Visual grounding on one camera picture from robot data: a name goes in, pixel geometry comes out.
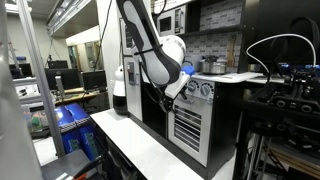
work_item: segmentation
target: metal rack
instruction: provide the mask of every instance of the metal rack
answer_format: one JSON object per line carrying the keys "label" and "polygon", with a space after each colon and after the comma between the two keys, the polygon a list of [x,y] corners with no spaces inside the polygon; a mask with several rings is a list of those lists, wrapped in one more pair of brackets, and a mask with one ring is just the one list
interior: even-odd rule
{"label": "metal rack", "polygon": [[52,97],[50,95],[49,86],[47,83],[47,78],[44,72],[44,64],[41,59],[41,54],[39,46],[36,39],[36,34],[34,31],[32,19],[30,12],[28,11],[28,4],[25,0],[16,0],[19,17],[23,27],[24,35],[26,37],[27,46],[29,49],[31,64],[36,75],[36,82],[39,86],[41,92],[41,99],[45,109],[46,116],[48,118],[50,132],[54,141],[54,145],[57,151],[58,157],[65,155],[64,146],[61,139],[61,134],[56,120],[56,115],[54,113],[54,104],[52,102]]}

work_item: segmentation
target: white table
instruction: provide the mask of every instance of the white table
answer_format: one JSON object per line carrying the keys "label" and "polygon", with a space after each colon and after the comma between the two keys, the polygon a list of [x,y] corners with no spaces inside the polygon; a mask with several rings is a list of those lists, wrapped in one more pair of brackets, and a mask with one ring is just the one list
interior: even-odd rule
{"label": "white table", "polygon": [[147,179],[202,179],[131,119],[117,115],[114,109],[91,117]]}

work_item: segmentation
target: machine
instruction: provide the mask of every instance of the machine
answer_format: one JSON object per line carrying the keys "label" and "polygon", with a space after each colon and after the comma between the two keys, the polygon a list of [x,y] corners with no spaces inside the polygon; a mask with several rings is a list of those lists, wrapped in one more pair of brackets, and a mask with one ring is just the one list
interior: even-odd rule
{"label": "machine", "polygon": [[181,72],[186,51],[183,40],[177,36],[159,37],[157,29],[142,0],[117,0],[126,28],[135,43],[132,55],[159,98],[163,111],[172,109],[173,99],[181,91],[190,76]]}

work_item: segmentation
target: control knob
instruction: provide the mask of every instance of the control knob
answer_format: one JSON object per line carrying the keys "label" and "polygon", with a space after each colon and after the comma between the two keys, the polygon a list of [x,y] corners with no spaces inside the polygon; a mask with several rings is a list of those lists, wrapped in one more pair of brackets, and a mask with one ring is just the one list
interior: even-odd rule
{"label": "control knob", "polygon": [[190,92],[193,92],[193,91],[195,91],[195,90],[197,89],[197,85],[196,85],[196,83],[194,83],[194,82],[190,82],[190,83],[187,85],[187,88],[188,88],[188,90],[189,90]]}
{"label": "control knob", "polygon": [[204,96],[208,96],[210,91],[211,90],[210,90],[210,87],[208,85],[203,85],[201,87],[201,89],[200,89],[201,94],[204,95]]}

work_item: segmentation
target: box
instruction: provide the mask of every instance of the box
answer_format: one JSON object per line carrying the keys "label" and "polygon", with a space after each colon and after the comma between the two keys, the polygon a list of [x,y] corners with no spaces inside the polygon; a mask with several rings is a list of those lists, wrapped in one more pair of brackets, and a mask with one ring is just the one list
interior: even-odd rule
{"label": "box", "polygon": [[66,153],[82,149],[81,136],[69,111],[64,106],[60,106],[54,111],[59,119],[58,126]]}
{"label": "box", "polygon": [[99,156],[99,151],[95,140],[96,133],[92,125],[92,118],[76,103],[65,107],[78,126],[85,153],[91,161],[96,159]]}

